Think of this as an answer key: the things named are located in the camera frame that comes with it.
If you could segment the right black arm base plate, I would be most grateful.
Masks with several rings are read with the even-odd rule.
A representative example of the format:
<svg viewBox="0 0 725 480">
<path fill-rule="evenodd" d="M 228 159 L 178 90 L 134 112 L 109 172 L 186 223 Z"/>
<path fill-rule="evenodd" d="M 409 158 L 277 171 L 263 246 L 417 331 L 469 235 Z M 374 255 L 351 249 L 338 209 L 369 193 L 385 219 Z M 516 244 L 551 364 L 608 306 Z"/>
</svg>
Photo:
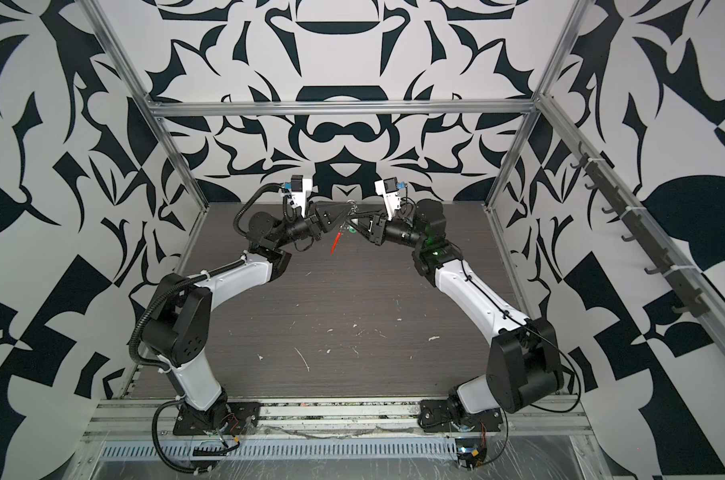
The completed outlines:
<svg viewBox="0 0 725 480">
<path fill-rule="evenodd" d="M 470 414 L 456 398 L 421 400 L 416 418 L 418 427 L 426 433 L 479 433 L 501 430 L 500 409 Z"/>
</svg>

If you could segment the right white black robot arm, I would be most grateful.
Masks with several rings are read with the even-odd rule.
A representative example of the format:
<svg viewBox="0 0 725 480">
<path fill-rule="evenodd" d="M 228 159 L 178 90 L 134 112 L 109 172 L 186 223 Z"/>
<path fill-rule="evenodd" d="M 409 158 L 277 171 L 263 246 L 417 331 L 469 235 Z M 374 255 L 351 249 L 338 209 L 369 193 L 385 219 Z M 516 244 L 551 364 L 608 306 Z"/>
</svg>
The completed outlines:
<svg viewBox="0 0 725 480">
<path fill-rule="evenodd" d="M 350 217 L 350 226 L 371 243 L 410 247 L 416 272 L 451 299 L 486 340 L 486 372 L 451 390 L 451 414 L 514 413 L 554 394 L 563 386 L 563 372 L 553 326 L 530 319 L 486 285 L 447 238 L 446 225 L 442 204 L 434 200 L 417 202 L 410 220 L 384 212 Z"/>
</svg>

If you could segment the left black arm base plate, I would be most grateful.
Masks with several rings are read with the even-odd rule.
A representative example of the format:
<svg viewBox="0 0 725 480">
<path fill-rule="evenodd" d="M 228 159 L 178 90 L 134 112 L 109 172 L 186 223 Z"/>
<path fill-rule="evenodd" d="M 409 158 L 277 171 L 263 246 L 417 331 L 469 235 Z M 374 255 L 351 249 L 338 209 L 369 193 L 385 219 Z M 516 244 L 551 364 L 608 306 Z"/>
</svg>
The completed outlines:
<svg viewBox="0 0 725 480">
<path fill-rule="evenodd" d="M 260 408 L 260 402 L 238 401 L 224 404 L 220 401 L 210 409 L 202 411 L 182 403 L 172 433 L 175 436 L 192 436 L 218 432 L 238 436 L 258 426 Z"/>
</svg>

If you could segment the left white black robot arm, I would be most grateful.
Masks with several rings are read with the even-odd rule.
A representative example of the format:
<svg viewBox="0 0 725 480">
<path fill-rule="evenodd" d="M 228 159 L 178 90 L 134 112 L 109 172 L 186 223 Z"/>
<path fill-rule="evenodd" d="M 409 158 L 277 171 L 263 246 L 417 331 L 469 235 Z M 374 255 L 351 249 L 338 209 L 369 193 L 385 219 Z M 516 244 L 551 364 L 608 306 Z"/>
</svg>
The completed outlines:
<svg viewBox="0 0 725 480">
<path fill-rule="evenodd" d="M 286 244 L 320 240 L 352 213 L 352 204 L 318 202 L 302 215 L 284 207 L 282 218 L 254 213 L 246 230 L 248 240 L 240 258 L 192 277 L 170 274 L 158 285 L 146 307 L 128 350 L 136 364 L 154 366 L 172 376 L 176 393 L 186 409 L 206 416 L 222 415 L 226 392 L 214 378 L 206 359 L 210 317 L 216 307 L 282 276 L 292 254 Z"/>
</svg>

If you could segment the silver keyring with red tag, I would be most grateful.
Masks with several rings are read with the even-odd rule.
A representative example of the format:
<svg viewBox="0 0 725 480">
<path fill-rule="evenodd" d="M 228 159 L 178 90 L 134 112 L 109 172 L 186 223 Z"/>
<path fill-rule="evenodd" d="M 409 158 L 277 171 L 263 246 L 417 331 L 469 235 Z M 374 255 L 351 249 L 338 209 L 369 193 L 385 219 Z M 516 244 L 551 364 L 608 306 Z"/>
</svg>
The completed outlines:
<svg viewBox="0 0 725 480">
<path fill-rule="evenodd" d="M 354 215 L 356 210 L 358 210 L 358 206 L 352 200 L 348 201 L 348 204 L 350 204 L 350 210 L 348 210 L 346 217 L 344 217 L 344 219 L 340 221 L 340 224 L 338 224 L 338 233 L 336 233 L 336 238 L 334 238 L 334 243 L 332 243 L 332 248 L 330 248 L 330 254 L 334 254 L 334 251 L 338 248 L 338 243 L 340 243 L 340 239 L 342 239 L 344 231 L 348 230 L 348 220 L 350 220 L 350 216 Z"/>
</svg>

